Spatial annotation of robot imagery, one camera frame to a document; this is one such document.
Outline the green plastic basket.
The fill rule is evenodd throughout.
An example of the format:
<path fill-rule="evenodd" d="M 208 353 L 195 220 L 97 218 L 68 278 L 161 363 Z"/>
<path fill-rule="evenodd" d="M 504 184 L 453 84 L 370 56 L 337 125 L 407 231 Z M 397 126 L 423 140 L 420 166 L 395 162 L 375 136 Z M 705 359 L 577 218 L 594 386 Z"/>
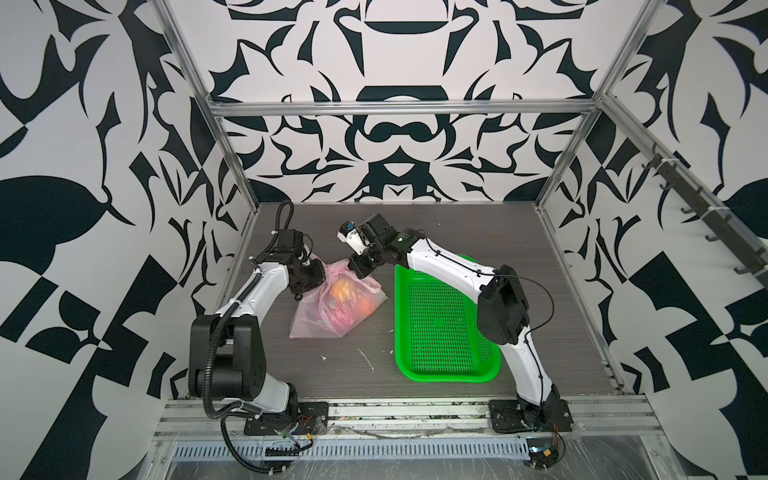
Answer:
<path fill-rule="evenodd" d="M 477 328 L 477 305 L 448 284 L 395 267 L 394 359 L 420 383 L 487 383 L 501 370 L 499 347 Z"/>

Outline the pink plastic bag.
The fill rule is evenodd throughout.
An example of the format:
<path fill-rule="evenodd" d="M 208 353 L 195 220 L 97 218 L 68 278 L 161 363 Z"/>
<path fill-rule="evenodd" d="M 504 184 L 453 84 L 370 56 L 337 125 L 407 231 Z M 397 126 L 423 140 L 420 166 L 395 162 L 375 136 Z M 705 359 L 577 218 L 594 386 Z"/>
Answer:
<path fill-rule="evenodd" d="M 320 261 L 320 265 L 325 279 L 298 302 L 291 339 L 342 338 L 388 299 L 374 278 L 358 278 L 347 259 L 331 264 Z"/>

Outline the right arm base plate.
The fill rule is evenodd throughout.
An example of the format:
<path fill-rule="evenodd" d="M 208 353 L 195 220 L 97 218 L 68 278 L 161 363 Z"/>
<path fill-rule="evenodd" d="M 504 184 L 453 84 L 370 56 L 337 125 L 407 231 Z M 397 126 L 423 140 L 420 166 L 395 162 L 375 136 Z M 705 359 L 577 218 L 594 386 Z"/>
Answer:
<path fill-rule="evenodd" d="M 542 406 L 522 400 L 490 400 L 491 428 L 499 434 L 526 432 L 570 432 L 573 426 L 567 402 L 552 397 Z"/>

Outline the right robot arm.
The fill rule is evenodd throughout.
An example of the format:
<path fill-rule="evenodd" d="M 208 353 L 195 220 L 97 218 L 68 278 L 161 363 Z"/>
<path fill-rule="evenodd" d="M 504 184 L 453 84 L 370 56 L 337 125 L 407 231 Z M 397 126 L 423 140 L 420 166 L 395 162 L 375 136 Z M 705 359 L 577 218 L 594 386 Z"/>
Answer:
<path fill-rule="evenodd" d="M 517 412 L 508 431 L 559 429 L 565 420 L 561 397 L 534 346 L 523 279 L 514 269 L 471 262 L 417 230 L 379 235 L 346 222 L 337 237 L 353 250 L 349 266 L 360 278 L 382 265 L 399 265 L 428 274 L 473 301 L 479 332 L 499 346 L 515 380 Z"/>

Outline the small circuit board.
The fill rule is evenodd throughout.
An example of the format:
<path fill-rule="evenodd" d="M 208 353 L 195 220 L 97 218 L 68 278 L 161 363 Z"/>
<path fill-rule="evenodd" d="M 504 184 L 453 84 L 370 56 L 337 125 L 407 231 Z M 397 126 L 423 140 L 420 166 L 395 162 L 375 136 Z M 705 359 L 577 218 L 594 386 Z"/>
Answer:
<path fill-rule="evenodd" d="M 537 437 L 526 440 L 529 459 L 525 464 L 534 470 L 549 470 L 565 456 L 566 443 L 559 437 Z"/>

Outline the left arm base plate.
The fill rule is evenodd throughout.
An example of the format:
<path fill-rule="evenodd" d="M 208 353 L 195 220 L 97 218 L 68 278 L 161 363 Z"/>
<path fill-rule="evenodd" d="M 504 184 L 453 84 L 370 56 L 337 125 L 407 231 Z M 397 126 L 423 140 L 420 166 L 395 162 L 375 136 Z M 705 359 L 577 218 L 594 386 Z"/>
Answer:
<path fill-rule="evenodd" d="M 247 420 L 246 436 L 277 435 L 280 432 L 292 435 L 317 435 L 327 429 L 329 418 L 328 402 L 299 401 L 290 404 L 281 413 L 263 414 L 257 419 Z"/>

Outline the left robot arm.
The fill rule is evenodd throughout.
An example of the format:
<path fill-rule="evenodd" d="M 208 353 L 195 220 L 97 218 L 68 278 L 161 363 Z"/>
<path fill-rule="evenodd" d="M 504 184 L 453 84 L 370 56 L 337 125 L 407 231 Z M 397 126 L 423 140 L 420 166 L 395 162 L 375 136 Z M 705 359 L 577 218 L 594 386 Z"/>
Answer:
<path fill-rule="evenodd" d="M 261 326 L 284 291 L 298 300 L 325 280 L 318 258 L 251 257 L 245 285 L 213 314 L 192 323 L 189 393 L 202 400 L 211 419 L 266 418 L 292 423 L 299 415 L 296 388 L 268 373 Z"/>

